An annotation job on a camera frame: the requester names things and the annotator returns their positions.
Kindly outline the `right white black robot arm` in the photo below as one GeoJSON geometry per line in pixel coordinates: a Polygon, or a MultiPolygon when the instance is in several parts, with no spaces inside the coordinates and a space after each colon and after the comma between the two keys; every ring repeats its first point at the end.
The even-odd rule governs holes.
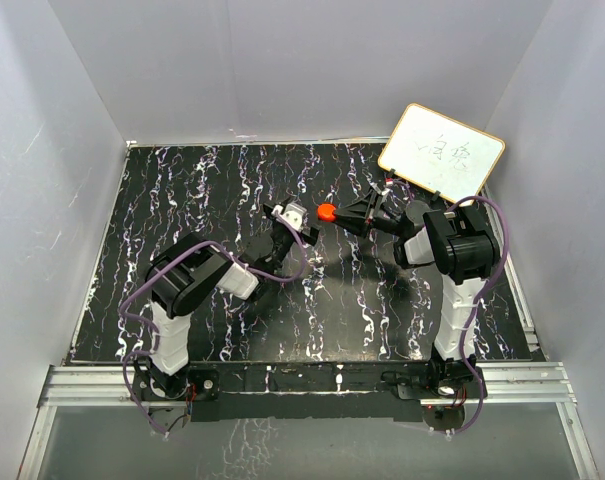
{"type": "Polygon", "coordinates": [[[347,206],[322,205],[317,215],[359,237],[372,230],[394,236],[394,258],[404,269],[435,265],[443,288],[435,350],[444,361],[469,362],[479,294],[500,264],[498,241],[473,206],[442,211],[411,201],[394,212],[385,206],[386,195],[372,188],[347,206]]]}

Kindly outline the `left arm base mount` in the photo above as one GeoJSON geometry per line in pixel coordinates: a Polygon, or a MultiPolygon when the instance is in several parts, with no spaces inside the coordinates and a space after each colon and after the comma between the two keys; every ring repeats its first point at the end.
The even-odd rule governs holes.
{"type": "Polygon", "coordinates": [[[220,393],[220,376],[214,370],[185,367],[173,376],[154,369],[136,370],[134,392],[143,400],[186,401],[187,403],[215,401],[220,393]]]}

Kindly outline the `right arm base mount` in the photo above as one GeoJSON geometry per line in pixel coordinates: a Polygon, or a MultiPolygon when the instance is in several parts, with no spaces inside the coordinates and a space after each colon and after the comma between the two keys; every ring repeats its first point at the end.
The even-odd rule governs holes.
{"type": "Polygon", "coordinates": [[[452,375],[426,369],[391,371],[381,374],[381,382],[400,400],[460,399],[466,393],[467,399],[487,396],[487,390],[468,371],[454,372],[452,375]]]}

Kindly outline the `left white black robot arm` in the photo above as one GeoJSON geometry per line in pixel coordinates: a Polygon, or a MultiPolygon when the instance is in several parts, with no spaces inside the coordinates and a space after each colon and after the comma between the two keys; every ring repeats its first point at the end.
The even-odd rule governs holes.
{"type": "Polygon", "coordinates": [[[282,277],[278,271],[291,248],[317,242],[319,230],[307,224],[307,209],[287,200],[265,204],[271,230],[252,240],[239,256],[220,244],[188,233],[161,252],[147,270],[151,284],[153,385],[164,397],[176,399],[188,387],[188,332],[191,315],[214,290],[255,300],[268,281],[289,283],[300,273],[282,277]]]}

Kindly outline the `red earbud charging case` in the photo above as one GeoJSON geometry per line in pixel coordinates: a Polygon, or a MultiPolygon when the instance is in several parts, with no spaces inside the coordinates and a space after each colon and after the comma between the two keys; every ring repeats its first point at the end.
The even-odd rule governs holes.
{"type": "Polygon", "coordinates": [[[336,209],[331,203],[323,203],[317,207],[317,217],[320,221],[332,223],[336,220],[336,209]]]}

